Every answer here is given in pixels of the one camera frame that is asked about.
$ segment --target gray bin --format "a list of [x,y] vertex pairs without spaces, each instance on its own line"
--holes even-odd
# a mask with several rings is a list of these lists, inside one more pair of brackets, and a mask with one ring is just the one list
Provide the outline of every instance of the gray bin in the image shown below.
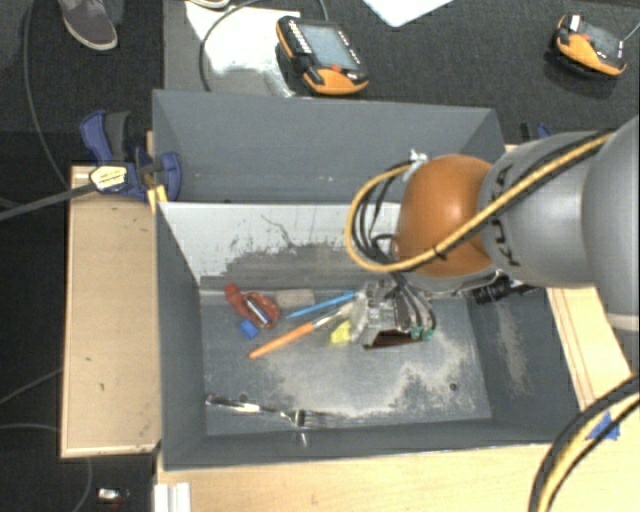
[[[384,128],[371,124],[378,116]],[[310,119],[314,139],[296,129]],[[284,143],[296,133],[294,158]],[[321,300],[361,286],[373,276],[341,246],[356,189],[410,148],[497,159],[493,112],[158,92],[154,134],[156,153],[180,153],[187,201],[161,205],[157,217],[165,469],[546,443],[578,412],[542,290],[485,306],[438,301],[438,329],[424,343],[364,351],[330,345],[322,331],[256,361],[246,354],[279,331],[247,340],[222,293],[233,281],[266,294],[311,288]],[[329,173],[327,154],[343,165]],[[271,176],[290,187],[265,186]],[[393,228],[401,191],[380,231]],[[339,420],[302,435],[281,418],[207,407],[208,392]]]

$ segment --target handheld device screen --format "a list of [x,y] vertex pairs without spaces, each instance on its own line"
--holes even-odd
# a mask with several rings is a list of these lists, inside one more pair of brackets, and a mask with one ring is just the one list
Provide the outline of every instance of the handheld device screen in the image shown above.
[[345,69],[358,69],[357,63],[333,27],[302,24],[299,27],[323,66],[336,64]]

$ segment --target black device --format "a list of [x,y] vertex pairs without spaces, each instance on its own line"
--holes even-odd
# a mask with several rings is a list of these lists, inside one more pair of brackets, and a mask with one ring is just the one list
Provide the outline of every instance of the black device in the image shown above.
[[360,57],[339,25],[284,16],[276,24],[280,67],[290,87],[302,82],[314,94],[345,96],[369,83]]
[[583,76],[617,78],[627,68],[624,40],[587,23],[580,14],[560,19],[551,46],[560,63]]

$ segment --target cable tie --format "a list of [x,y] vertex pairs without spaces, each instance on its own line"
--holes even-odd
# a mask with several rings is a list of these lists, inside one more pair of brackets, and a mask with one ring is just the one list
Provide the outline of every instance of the cable tie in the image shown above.
[[[598,437],[600,433],[604,432],[607,429],[607,427],[611,425],[612,421],[613,420],[611,419],[611,412],[607,411],[602,417],[602,420],[600,421],[600,423],[598,423],[594,427],[594,429],[591,431],[591,433],[588,436],[588,439],[595,439],[596,437]],[[607,435],[605,435],[605,439],[612,439],[614,441],[617,441],[619,437],[620,437],[620,425],[614,425],[613,428],[609,430]]]
[[411,176],[413,176],[414,173],[429,160],[429,155],[427,155],[426,153],[418,153],[415,149],[411,149],[411,151],[409,152],[409,161],[413,163],[411,164],[411,167],[407,169],[407,172],[405,172],[402,176],[402,181],[404,183],[409,181]]

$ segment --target red object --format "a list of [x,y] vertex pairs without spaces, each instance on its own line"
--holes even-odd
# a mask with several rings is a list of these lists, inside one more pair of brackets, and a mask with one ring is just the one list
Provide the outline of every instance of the red object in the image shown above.
[[233,283],[224,287],[224,294],[236,313],[259,327],[269,329],[280,318],[278,306],[264,295],[256,292],[242,293]]

